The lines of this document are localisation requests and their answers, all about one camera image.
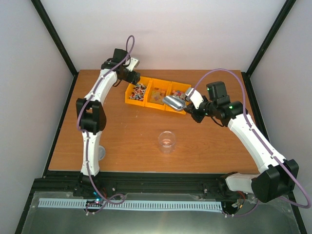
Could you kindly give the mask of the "yellow bin with popsicle candies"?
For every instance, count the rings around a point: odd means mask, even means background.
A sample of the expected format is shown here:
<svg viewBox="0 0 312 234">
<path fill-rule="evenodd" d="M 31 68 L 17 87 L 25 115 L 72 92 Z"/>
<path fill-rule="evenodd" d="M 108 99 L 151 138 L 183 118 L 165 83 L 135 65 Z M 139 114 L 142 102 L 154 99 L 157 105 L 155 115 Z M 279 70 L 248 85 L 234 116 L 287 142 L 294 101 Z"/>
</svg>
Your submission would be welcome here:
<svg viewBox="0 0 312 234">
<path fill-rule="evenodd" d="M 152 78 L 145 93 L 145 107 L 164 111 L 163 98 L 169 94 L 170 85 L 170 81 Z"/>
</svg>

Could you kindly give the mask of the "silver metal scoop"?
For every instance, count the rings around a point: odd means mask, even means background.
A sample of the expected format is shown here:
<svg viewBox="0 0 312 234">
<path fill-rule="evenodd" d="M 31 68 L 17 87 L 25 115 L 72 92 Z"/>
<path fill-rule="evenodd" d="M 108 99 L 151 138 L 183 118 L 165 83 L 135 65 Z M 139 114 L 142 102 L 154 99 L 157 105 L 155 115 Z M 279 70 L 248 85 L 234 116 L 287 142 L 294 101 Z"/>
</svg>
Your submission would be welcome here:
<svg viewBox="0 0 312 234">
<path fill-rule="evenodd" d="M 164 104 L 178 112 L 181 112 L 186 108 L 186 102 L 184 100 L 172 95 L 165 96 L 162 101 Z"/>
</svg>

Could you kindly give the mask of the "yellow bin with star candies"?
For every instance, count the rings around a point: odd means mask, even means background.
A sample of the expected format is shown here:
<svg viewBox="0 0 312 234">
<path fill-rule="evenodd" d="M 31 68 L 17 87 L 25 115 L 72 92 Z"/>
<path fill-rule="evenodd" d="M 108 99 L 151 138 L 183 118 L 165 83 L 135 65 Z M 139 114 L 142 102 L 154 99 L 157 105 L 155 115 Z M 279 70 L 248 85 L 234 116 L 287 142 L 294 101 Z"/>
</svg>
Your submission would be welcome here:
<svg viewBox="0 0 312 234">
<path fill-rule="evenodd" d="M 191 87 L 190 84 L 185 84 L 185 83 L 179 83 L 179 82 L 174 82 L 172 81 L 171 84 L 169 85 L 169 95 L 172 95 L 176 98 L 182 99 L 188 104 L 188 102 L 185 100 L 186 98 L 186 91 Z M 168 105 L 165 105 L 165 111 L 172 112 L 172 113 L 177 113 L 177 114 L 182 114 L 185 115 L 185 111 L 176 111 L 173 108 L 169 107 Z"/>
</svg>

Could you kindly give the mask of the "yellow bin with lollipops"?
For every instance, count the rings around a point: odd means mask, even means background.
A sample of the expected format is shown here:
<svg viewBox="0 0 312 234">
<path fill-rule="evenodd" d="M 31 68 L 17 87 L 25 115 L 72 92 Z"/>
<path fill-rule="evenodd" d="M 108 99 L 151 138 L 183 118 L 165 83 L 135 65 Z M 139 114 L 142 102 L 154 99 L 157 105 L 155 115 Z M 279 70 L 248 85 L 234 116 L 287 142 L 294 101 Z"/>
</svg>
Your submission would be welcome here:
<svg viewBox="0 0 312 234">
<path fill-rule="evenodd" d="M 140 77 L 140 81 L 136 85 L 129 84 L 125 91 L 125 103 L 144 107 L 151 83 L 151 78 Z"/>
</svg>

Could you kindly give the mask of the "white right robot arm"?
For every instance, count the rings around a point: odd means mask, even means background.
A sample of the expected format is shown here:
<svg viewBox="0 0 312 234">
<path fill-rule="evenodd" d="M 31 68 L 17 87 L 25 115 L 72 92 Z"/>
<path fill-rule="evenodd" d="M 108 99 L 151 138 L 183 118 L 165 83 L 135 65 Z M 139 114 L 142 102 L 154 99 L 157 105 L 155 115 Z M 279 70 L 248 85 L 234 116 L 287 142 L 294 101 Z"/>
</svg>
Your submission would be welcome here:
<svg viewBox="0 0 312 234">
<path fill-rule="evenodd" d="M 262 135 L 251 116 L 240 101 L 232 102 L 225 84 L 221 81 L 206 85 L 208 97 L 189 88 L 186 91 L 185 111 L 200 123 L 204 117 L 219 125 L 228 127 L 242 142 L 252 156 L 259 173 L 257 175 L 232 172 L 220 180 L 220 188 L 225 192 L 240 191 L 254 194 L 261 202 L 267 203 L 293 191 L 299 166 L 295 160 L 286 160 Z"/>
</svg>

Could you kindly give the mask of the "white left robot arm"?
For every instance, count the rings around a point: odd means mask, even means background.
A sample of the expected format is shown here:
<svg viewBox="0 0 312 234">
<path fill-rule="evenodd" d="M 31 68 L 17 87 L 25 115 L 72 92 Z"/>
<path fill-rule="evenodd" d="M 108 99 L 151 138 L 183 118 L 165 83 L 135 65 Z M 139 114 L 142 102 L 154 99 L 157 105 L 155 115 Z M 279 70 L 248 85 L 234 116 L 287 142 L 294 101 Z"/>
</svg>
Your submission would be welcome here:
<svg viewBox="0 0 312 234">
<path fill-rule="evenodd" d="M 82 131 L 83 163 L 81 173 L 84 176 L 96 176 L 99 173 L 99 141 L 106 126 L 104 101 L 110 89 L 119 81 L 136 85 L 140 81 L 140 73 L 134 71 L 139 60 L 132 58 L 122 49 L 115 49 L 113 57 L 101 66 L 99 76 L 84 98 L 76 100 L 77 128 Z"/>
</svg>

